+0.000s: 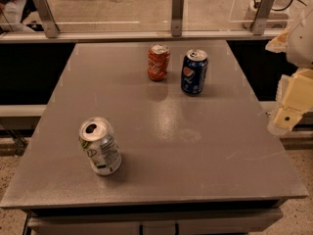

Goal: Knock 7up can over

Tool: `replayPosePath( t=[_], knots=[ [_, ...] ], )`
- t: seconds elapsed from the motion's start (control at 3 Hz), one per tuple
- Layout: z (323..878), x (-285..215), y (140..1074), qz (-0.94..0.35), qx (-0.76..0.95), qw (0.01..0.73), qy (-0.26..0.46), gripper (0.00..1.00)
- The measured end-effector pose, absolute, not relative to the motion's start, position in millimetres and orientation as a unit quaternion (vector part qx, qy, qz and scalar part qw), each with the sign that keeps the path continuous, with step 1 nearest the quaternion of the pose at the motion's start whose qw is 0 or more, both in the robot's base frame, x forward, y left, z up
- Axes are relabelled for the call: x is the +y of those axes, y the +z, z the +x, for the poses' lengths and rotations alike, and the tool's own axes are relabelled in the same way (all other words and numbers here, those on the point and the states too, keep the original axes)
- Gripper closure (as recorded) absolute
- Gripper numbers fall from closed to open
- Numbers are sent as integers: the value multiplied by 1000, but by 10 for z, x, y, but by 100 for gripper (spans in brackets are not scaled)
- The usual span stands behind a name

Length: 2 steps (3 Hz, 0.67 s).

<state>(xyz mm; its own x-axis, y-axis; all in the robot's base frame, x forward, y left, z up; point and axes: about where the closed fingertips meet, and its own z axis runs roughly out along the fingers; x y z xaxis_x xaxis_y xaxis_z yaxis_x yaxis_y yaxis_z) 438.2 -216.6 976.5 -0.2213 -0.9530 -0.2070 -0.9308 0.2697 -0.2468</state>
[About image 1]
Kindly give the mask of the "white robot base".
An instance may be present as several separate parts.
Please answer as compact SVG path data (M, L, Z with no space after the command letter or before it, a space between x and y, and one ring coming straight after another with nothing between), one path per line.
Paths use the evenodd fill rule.
M267 20L267 28L285 28L290 18L289 7L293 0L275 0ZM243 27L251 28L260 1L251 0L247 8Z

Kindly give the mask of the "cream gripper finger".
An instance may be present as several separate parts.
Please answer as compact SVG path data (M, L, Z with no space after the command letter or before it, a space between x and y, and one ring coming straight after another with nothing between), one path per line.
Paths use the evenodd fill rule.
M289 133L312 108L313 70L299 68L292 76L283 74L267 129L274 135Z
M266 44L265 49L272 53L285 53L287 51L289 32L289 28L284 29L278 36Z

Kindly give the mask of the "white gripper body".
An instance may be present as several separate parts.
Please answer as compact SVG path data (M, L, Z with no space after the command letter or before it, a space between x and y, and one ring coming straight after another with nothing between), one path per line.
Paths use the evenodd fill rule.
M313 68L313 6L305 7L291 24L287 60L299 68Z

